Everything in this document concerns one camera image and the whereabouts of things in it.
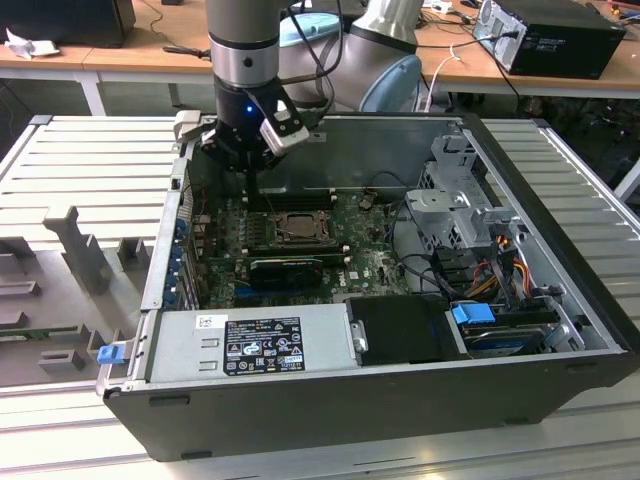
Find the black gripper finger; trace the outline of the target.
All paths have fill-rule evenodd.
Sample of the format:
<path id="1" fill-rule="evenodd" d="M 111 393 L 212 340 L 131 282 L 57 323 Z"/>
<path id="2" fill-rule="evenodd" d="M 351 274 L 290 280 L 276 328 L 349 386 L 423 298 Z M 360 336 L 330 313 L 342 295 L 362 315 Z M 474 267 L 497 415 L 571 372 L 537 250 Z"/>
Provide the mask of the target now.
<path id="1" fill-rule="evenodd" d="M 224 196 L 252 200 L 252 144 L 235 127 L 214 127 L 201 136 L 201 151 L 215 164 L 217 186 Z"/>
<path id="2" fill-rule="evenodd" d="M 252 203 L 260 202 L 260 190 L 258 177 L 262 172 L 273 170 L 282 160 L 284 155 L 278 156 L 271 151 L 255 151 L 252 153 Z"/>

